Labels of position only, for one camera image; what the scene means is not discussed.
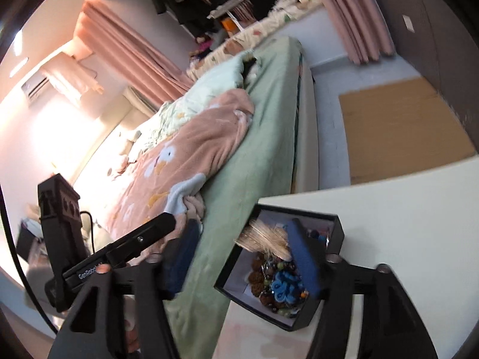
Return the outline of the patterned window seat cushion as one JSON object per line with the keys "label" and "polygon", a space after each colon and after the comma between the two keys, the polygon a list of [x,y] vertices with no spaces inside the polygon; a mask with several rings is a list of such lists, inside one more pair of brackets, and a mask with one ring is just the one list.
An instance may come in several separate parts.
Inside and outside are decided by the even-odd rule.
{"label": "patterned window seat cushion", "polygon": [[302,19],[322,6],[322,0],[277,0],[266,18],[236,33],[202,60],[193,63],[186,70],[187,77],[192,81],[199,80],[213,67],[245,50],[256,48],[265,38],[276,33],[283,26]]}

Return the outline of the brown cardboard sheet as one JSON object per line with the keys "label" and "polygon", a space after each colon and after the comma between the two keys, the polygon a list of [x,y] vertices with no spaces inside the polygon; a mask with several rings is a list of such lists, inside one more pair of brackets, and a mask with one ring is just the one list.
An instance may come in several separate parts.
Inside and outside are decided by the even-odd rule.
{"label": "brown cardboard sheet", "polygon": [[449,165],[477,150],[447,103],[424,78],[339,96],[351,184]]}

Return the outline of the white tassel ornament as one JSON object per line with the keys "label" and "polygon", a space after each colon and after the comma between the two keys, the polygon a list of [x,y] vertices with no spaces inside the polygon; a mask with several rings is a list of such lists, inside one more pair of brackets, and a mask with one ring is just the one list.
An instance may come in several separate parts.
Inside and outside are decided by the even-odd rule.
{"label": "white tassel ornament", "polygon": [[286,262],[292,261],[287,232],[281,225],[271,226],[258,219],[250,220],[235,244],[248,252],[261,252]]}

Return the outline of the white foam table pad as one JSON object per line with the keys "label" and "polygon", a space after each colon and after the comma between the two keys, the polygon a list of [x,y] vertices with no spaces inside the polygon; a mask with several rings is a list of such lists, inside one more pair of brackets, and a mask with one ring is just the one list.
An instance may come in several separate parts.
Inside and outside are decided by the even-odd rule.
{"label": "white foam table pad", "polygon": [[[333,213],[352,265],[390,266],[421,317],[437,356],[478,356],[478,159],[346,188],[262,199],[260,204]],[[286,332],[231,304],[216,358],[309,358],[321,316]],[[353,297],[345,358],[357,356],[363,296]]]}

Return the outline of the white air conditioner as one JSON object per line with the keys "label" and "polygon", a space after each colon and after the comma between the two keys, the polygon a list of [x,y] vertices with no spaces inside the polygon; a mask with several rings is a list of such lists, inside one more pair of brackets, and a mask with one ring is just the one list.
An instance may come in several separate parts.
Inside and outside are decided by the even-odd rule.
{"label": "white air conditioner", "polygon": [[29,103],[34,102],[47,88],[49,88],[49,79],[41,72],[35,72],[21,86],[24,96]]}

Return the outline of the pink curtain right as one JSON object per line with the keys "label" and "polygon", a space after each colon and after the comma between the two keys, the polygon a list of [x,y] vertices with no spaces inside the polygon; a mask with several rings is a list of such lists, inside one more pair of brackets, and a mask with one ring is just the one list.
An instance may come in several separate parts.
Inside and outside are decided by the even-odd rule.
{"label": "pink curtain right", "polygon": [[356,65],[395,54],[395,45],[376,0],[322,0],[348,58]]}

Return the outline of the green bed sheet mattress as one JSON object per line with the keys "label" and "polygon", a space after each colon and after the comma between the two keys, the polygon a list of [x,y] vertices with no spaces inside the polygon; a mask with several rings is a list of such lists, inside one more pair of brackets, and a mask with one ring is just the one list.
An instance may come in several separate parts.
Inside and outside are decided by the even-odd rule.
{"label": "green bed sheet mattress", "polygon": [[204,231],[182,292],[165,304],[182,358],[213,356],[229,306],[213,285],[257,201],[319,188],[317,105],[306,52],[284,36],[254,56],[259,72],[246,87],[255,106],[252,124],[201,189]]}

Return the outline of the pink duck fleece blanket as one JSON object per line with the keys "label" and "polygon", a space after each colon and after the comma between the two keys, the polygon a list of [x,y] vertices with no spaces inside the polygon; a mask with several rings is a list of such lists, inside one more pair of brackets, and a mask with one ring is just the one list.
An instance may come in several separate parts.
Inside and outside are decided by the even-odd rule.
{"label": "pink duck fleece blanket", "polygon": [[205,205],[200,190],[241,145],[254,110],[244,89],[231,89],[135,161],[122,155],[112,169],[120,191],[106,216],[110,238],[116,241],[169,213],[175,229],[148,248],[161,251],[182,234],[190,219],[202,220]]}

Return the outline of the dark wood wardrobe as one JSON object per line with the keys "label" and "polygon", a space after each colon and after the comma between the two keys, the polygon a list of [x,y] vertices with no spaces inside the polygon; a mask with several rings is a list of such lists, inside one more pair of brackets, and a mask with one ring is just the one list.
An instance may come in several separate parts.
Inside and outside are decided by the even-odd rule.
{"label": "dark wood wardrobe", "polygon": [[478,146],[478,43],[444,0],[377,2],[398,54],[441,93]]}

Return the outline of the white wall switch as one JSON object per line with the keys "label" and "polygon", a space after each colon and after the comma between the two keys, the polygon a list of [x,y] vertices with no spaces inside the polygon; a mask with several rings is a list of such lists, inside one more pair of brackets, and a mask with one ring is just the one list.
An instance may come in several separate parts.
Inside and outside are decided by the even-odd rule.
{"label": "white wall switch", "polygon": [[413,26],[412,19],[409,16],[402,15],[403,22],[405,28],[410,32],[410,33],[415,33],[415,28]]}

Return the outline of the pink curtain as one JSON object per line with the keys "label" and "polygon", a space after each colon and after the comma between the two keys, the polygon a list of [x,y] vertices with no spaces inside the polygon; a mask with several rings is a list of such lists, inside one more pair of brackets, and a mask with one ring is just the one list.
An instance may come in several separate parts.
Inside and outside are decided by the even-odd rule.
{"label": "pink curtain", "polygon": [[376,0],[322,0],[348,58],[356,65],[395,54],[395,45]]}
{"label": "pink curtain", "polygon": [[74,36],[143,96],[162,105],[183,96],[192,80],[102,0],[85,0]]}

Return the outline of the black jewelry box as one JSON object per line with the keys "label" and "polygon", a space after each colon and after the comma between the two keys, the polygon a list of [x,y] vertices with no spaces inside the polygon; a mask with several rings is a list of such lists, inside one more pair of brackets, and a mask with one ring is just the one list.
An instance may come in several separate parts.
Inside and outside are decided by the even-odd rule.
{"label": "black jewelry box", "polygon": [[[297,219],[311,238],[326,245],[328,252],[340,252],[344,232],[339,217],[256,204],[250,220],[258,219],[271,226]],[[294,258],[286,262],[274,255],[248,252],[234,245],[214,287],[231,301],[256,316],[282,328],[295,331],[307,327],[320,300],[309,295]]]}

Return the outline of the light green floral quilt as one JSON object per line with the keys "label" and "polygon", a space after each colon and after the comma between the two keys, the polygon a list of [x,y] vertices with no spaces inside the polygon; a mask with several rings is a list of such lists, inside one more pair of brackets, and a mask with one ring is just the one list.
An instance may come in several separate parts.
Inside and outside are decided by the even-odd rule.
{"label": "light green floral quilt", "polygon": [[244,64],[254,61],[251,50],[243,51],[203,74],[178,100],[164,103],[150,119],[128,133],[119,154],[117,172],[122,173],[141,154],[171,138],[181,126],[210,107],[216,97],[229,90],[243,88]]}

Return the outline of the pink curtain left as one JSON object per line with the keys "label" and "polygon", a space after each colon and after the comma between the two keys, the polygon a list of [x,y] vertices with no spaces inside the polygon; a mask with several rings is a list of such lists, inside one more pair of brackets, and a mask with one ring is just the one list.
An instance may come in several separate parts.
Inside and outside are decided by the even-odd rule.
{"label": "pink curtain left", "polygon": [[192,80],[102,0],[85,0],[74,36],[143,96],[162,105],[183,96]]}

